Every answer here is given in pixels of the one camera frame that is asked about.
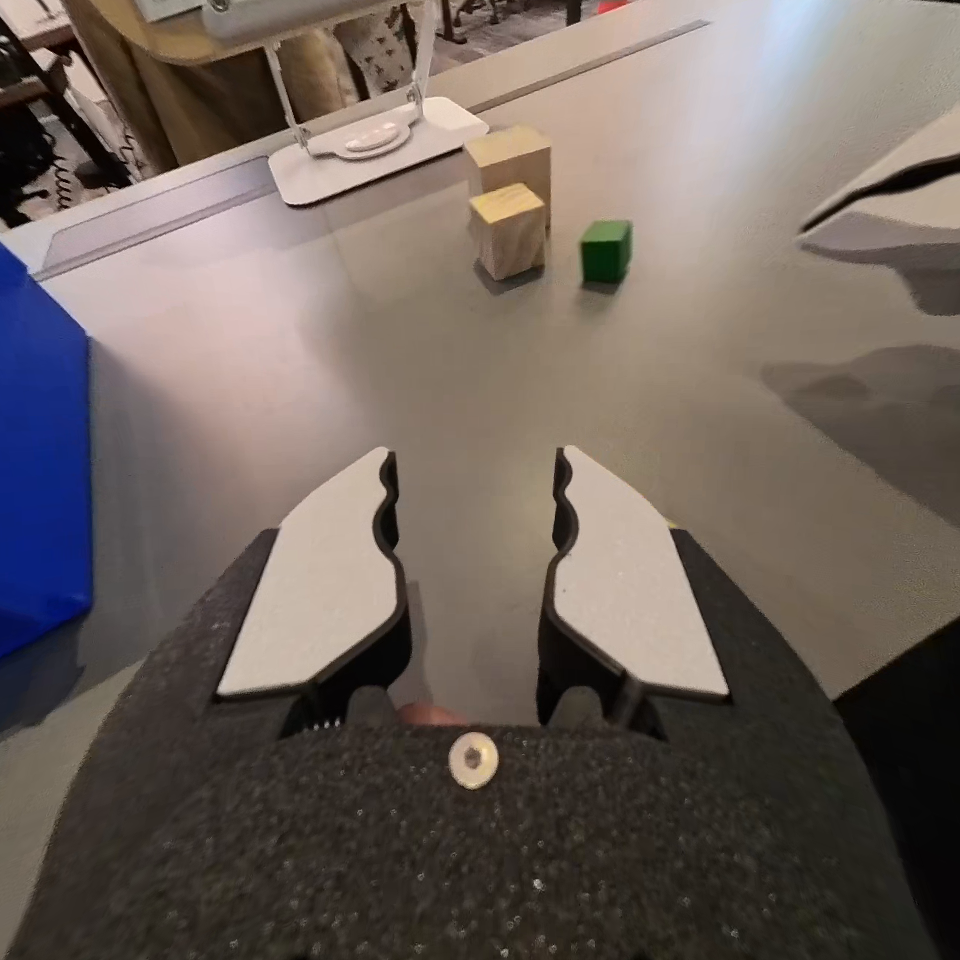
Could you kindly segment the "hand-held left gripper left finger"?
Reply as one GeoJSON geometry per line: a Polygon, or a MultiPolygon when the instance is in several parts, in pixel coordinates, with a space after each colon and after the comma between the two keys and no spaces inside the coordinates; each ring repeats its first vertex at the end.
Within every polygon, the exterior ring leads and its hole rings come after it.
{"type": "Polygon", "coordinates": [[[278,526],[225,661],[225,703],[293,698],[314,722],[346,718],[357,690],[387,690],[413,648],[397,555],[397,454],[376,447],[278,526]]]}

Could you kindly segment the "white document stand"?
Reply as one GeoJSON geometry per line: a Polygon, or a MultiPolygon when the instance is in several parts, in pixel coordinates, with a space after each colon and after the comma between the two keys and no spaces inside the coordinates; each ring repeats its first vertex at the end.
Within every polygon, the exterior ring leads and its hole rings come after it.
{"type": "Polygon", "coordinates": [[[438,18],[447,2],[423,2],[412,79],[405,101],[378,114],[311,134],[300,124],[282,77],[284,40],[307,28],[357,18],[389,2],[204,1],[136,2],[146,35],[137,43],[170,63],[216,62],[263,49],[294,145],[269,156],[283,202],[309,207],[394,174],[460,152],[489,130],[486,123],[444,97],[429,97],[438,18]]]}

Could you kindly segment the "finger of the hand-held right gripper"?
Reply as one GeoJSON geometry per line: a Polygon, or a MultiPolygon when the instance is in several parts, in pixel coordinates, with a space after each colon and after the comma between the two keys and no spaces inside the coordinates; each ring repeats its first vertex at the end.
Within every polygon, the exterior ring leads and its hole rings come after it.
{"type": "Polygon", "coordinates": [[[888,220],[862,212],[840,212],[798,235],[810,254],[894,271],[917,308],[930,316],[959,314],[959,233],[888,220]]]}
{"type": "Polygon", "coordinates": [[[958,173],[959,106],[918,129],[819,204],[803,221],[807,234],[868,197],[927,186],[958,173]]]}

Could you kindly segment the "large plain wooden cube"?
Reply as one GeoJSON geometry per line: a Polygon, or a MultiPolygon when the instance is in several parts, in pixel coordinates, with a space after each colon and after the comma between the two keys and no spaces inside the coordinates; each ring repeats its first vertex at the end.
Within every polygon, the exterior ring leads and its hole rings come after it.
{"type": "Polygon", "coordinates": [[[552,147],[549,138],[532,126],[510,126],[467,141],[470,196],[522,184],[539,198],[551,228],[552,147]]]}

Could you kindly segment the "blue plastic bin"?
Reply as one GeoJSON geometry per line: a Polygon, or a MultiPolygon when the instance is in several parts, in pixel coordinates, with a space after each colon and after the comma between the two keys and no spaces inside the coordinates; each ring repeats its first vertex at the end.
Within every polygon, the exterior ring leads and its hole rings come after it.
{"type": "Polygon", "coordinates": [[[2,657],[92,595],[90,339],[2,246],[2,657]]]}

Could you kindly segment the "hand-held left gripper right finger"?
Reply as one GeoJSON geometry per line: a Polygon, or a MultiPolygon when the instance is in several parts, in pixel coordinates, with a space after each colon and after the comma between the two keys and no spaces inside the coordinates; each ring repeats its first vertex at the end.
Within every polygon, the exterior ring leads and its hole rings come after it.
{"type": "Polygon", "coordinates": [[[677,529],[577,446],[556,451],[555,548],[537,626],[537,718],[592,690],[635,722],[648,696],[723,704],[730,687],[695,597],[677,529]]]}

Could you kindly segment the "white black-patterned cloth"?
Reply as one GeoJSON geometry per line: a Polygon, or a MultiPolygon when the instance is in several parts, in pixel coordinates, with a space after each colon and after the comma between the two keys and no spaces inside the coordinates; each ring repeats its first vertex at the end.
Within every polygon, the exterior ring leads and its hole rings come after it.
{"type": "Polygon", "coordinates": [[[379,8],[332,27],[358,97],[402,90],[413,79],[417,28],[406,4],[379,8]]]}

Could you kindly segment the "green wooden cube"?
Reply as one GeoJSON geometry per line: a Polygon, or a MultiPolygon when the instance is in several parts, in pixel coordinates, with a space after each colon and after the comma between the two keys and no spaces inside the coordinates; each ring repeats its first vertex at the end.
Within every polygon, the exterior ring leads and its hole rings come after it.
{"type": "Polygon", "coordinates": [[[590,224],[580,239],[582,282],[616,286],[626,278],[633,256],[633,223],[601,219],[590,224]]]}

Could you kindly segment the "brown side desk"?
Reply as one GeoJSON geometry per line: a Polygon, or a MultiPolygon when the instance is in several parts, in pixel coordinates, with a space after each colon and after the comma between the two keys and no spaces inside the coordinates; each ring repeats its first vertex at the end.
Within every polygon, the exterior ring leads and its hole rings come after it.
{"type": "Polygon", "coordinates": [[[2,155],[1,216],[5,228],[27,225],[23,211],[33,200],[55,198],[58,210],[69,202],[69,170],[54,133],[43,122],[42,104],[85,157],[79,184],[84,188],[121,188],[133,183],[127,165],[81,117],[66,98],[66,61],[57,53],[39,62],[34,52],[1,19],[2,155]]]}

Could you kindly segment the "medium plain wooden cube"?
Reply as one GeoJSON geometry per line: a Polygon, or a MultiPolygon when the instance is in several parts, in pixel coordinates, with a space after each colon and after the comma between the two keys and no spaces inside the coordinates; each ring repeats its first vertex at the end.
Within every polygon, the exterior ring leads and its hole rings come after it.
{"type": "Polygon", "coordinates": [[[547,207],[517,182],[468,201],[477,258],[494,282],[505,282],[546,263],[547,207]]]}

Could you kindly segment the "instruction sign on stand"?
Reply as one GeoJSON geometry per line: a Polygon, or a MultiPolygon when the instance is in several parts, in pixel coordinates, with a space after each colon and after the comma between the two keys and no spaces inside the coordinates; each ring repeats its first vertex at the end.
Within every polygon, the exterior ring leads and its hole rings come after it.
{"type": "MultiPolygon", "coordinates": [[[[90,1],[65,1],[75,35],[115,111],[155,173],[166,173],[286,129],[265,54],[181,66],[126,41],[90,1]]],[[[359,101],[341,44],[329,30],[284,41],[278,60],[300,122],[359,101]]]]}

